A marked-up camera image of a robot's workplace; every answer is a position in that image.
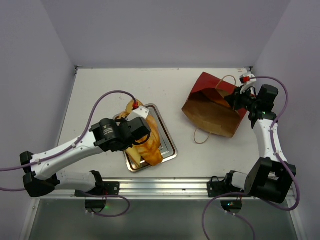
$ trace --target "paper bag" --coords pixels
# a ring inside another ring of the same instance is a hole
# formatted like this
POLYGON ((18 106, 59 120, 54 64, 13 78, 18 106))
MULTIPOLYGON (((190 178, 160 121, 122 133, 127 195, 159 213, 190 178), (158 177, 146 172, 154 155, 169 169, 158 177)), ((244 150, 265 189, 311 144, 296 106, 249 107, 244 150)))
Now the paper bag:
POLYGON ((220 136, 232 138, 245 109, 233 110, 224 97, 233 93, 235 84, 203 72, 196 81, 182 111, 198 128, 220 136))

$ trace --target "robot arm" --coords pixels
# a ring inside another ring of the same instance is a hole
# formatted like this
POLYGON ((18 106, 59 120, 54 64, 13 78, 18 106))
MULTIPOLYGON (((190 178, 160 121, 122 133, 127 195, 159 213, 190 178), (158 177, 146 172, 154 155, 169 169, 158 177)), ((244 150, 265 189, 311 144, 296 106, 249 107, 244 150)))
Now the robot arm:
MULTIPOLYGON (((251 88, 256 79, 250 79, 252 77, 254 75, 251 73, 242 76, 240 80, 243 86, 237 87, 232 95, 225 97, 225 100, 235 110, 245 108, 249 111, 249 120, 258 143, 259 160, 249 174, 230 171, 223 182, 213 183, 213 188, 214 191, 218 191, 218 195, 244 191, 249 196, 282 203, 293 180, 275 156, 271 140, 271 125, 277 117, 272 109, 278 89, 271 85, 263 85, 259 94, 254 96, 251 88)), ((278 123, 273 126, 273 140, 277 153, 288 165, 293 175, 296 175, 296 167, 288 164, 282 152, 278 138, 278 123)))
POLYGON ((124 151, 136 144, 151 130, 146 122, 149 110, 143 106, 132 111, 117 124, 116 120, 104 118, 91 126, 83 139, 75 144, 79 137, 46 152, 32 154, 24 152, 20 155, 21 165, 37 163, 24 168, 24 187, 31 197, 41 197, 54 190, 80 190, 99 193, 104 188, 102 177, 97 171, 87 173, 67 172, 63 170, 87 157, 107 151, 124 151), (41 159, 56 156, 47 161, 41 159))

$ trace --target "white tabletop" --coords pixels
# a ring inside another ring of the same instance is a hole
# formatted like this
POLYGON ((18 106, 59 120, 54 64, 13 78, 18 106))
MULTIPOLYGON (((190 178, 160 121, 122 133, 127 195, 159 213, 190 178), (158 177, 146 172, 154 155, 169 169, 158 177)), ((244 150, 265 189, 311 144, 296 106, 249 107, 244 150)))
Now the white tabletop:
MULTIPOLYGON (((112 90, 124 90, 144 104, 157 105, 178 155, 158 166, 132 173, 122 152, 105 152, 72 164, 66 170, 79 173, 96 170, 103 178, 224 177, 231 170, 248 173, 259 159, 256 136, 248 116, 233 138, 212 135, 204 144, 194 142, 196 128, 181 108, 202 72, 218 78, 233 75, 238 79, 247 71, 243 68, 79 69, 59 145, 82 133, 91 109, 101 95, 112 90)), ((97 107, 91 125, 124 111, 130 100, 124 94, 107 96, 97 107)), ((198 141, 206 138, 207 133, 198 131, 198 141)))

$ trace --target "metal tray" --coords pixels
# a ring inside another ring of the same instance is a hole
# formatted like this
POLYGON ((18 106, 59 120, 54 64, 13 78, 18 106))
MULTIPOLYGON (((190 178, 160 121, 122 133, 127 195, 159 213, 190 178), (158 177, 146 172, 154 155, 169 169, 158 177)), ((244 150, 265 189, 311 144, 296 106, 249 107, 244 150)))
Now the metal tray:
MULTIPOLYGON (((159 136, 161 140, 161 145, 159 147, 159 150, 163 156, 162 163, 165 163, 171 159, 174 159, 178 155, 178 151, 174 141, 172 140, 169 134, 169 131, 165 125, 165 122, 160 115, 159 109, 155 104, 152 104, 152 103, 146 104, 144 105, 144 107, 150 110, 149 114, 151 114, 154 117, 158 125, 158 131, 159 131, 159 136)), ((130 172, 136 173, 151 167, 143 158, 141 158, 140 167, 138 168, 134 164, 132 159, 129 157, 129 155, 126 154, 126 152, 123 152, 123 153, 124 153, 126 165, 130 172)))

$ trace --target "lavender wall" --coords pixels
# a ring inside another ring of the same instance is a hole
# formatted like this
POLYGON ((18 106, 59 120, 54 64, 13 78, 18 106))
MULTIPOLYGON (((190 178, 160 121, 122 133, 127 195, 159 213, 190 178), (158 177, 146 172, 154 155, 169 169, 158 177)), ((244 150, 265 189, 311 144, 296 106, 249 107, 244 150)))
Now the lavender wall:
POLYGON ((73 63, 252 66, 290 0, 42 0, 73 63))
MULTIPOLYGON (((279 138, 286 158, 297 167, 301 188, 298 211, 310 240, 319 239, 320 234, 319 13, 319 0, 292 0, 254 65, 256 75, 277 77, 289 91, 279 138)), ((283 102, 281 91, 277 113, 283 102)))
MULTIPOLYGON (((0 1, 0 168, 24 151, 55 146, 74 67, 39 0, 0 1)), ((0 187, 21 188, 23 171, 0 173, 0 187)), ((0 192, 0 239, 18 239, 30 197, 0 192)))

